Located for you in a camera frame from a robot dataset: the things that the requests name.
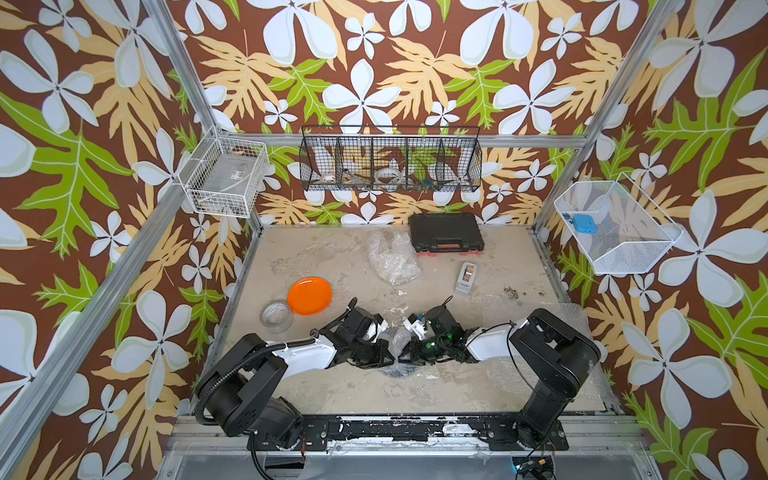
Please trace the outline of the clear bubble wrap sheet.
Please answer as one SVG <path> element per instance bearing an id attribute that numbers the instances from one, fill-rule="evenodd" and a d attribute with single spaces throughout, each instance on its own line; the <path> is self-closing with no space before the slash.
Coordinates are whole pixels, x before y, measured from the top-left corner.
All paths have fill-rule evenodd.
<path id="1" fill-rule="evenodd" d="M 371 267 L 389 285 L 402 285 L 421 276 L 416 251 L 407 232 L 374 232 L 367 247 Z"/>

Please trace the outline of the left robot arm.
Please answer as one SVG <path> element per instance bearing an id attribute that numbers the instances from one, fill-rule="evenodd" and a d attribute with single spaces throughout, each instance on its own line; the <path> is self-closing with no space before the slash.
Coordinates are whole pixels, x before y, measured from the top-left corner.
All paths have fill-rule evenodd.
<path id="1" fill-rule="evenodd" d="M 351 301 L 344 312 L 306 339 L 267 342 L 243 336 L 202 377 L 195 390 L 196 421 L 218 426 L 229 437 L 253 434 L 277 449 L 299 441 L 303 416 L 274 395 L 289 377 L 342 364 L 380 369 L 395 362 L 382 337 L 388 324 Z"/>

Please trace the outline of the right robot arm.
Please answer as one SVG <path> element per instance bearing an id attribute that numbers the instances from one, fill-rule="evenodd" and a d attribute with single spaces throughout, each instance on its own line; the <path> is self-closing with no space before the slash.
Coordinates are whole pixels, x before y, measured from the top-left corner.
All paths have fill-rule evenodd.
<path id="1" fill-rule="evenodd" d="M 594 341 L 552 311 L 538 307 L 520 320 L 492 326 L 463 328 L 447 306 L 434 307 L 419 320 L 432 334 L 412 333 L 397 356 L 399 364 L 422 366 L 455 361 L 475 364 L 495 358 L 517 366 L 523 360 L 537 376 L 528 401 L 516 414 L 513 438 L 525 447 L 539 448 L 549 441 L 556 421 L 598 363 Z"/>

